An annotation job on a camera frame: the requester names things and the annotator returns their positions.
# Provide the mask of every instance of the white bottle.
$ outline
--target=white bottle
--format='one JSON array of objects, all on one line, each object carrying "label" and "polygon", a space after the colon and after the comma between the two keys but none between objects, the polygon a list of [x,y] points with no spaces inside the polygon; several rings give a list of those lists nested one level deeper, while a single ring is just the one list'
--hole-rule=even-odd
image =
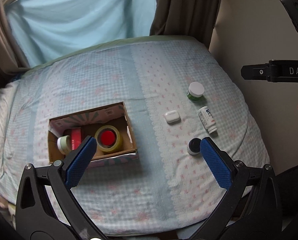
[{"label": "white bottle", "polygon": [[212,117],[212,114],[207,106],[204,106],[198,110],[199,118],[209,133],[212,133],[217,130],[215,125],[215,120]]}]

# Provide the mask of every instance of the curtain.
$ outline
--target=curtain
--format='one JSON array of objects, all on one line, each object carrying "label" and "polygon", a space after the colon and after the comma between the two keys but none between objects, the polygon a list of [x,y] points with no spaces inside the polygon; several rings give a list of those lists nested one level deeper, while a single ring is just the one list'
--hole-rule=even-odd
[{"label": "curtain", "polygon": [[150,35],[188,35],[209,48],[220,0],[156,0]]},{"label": "curtain", "polygon": [[27,71],[28,62],[11,34],[2,1],[0,0],[0,73],[15,74]]},{"label": "curtain", "polygon": [[16,0],[12,33],[34,67],[97,44],[148,36],[156,0]]}]

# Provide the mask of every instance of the green jar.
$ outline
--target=green jar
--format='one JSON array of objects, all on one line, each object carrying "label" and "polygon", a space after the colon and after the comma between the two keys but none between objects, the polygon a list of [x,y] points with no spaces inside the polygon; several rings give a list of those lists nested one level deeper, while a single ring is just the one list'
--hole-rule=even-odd
[{"label": "green jar", "polygon": [[187,97],[191,101],[199,101],[204,93],[204,87],[199,82],[192,82],[189,85]]}]

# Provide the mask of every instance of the bed sheet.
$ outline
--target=bed sheet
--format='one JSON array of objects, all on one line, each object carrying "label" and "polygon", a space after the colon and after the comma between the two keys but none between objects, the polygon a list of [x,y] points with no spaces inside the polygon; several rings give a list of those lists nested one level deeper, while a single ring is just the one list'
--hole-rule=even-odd
[{"label": "bed sheet", "polygon": [[[108,235],[139,235],[197,223],[216,207],[225,190],[201,156],[187,153],[193,137],[209,136],[197,110],[209,106],[217,121],[212,135],[234,160],[262,167],[269,162],[260,131],[240,90],[192,38],[167,37],[91,48],[38,67],[19,81],[3,149],[0,194],[15,203],[26,163],[49,165],[48,120],[124,101],[139,159],[88,169],[72,188],[93,222]],[[188,85],[201,82],[204,99],[191,102]],[[178,110],[181,122],[163,114]],[[51,203],[62,221],[54,196]]]}]

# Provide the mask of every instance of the light blue curtain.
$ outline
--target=light blue curtain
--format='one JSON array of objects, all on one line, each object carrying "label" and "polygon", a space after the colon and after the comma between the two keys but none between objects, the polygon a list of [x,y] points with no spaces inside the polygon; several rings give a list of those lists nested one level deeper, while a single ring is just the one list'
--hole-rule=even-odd
[{"label": "light blue curtain", "polygon": [[155,0],[16,0],[7,19],[31,67],[100,43],[148,36]]}]

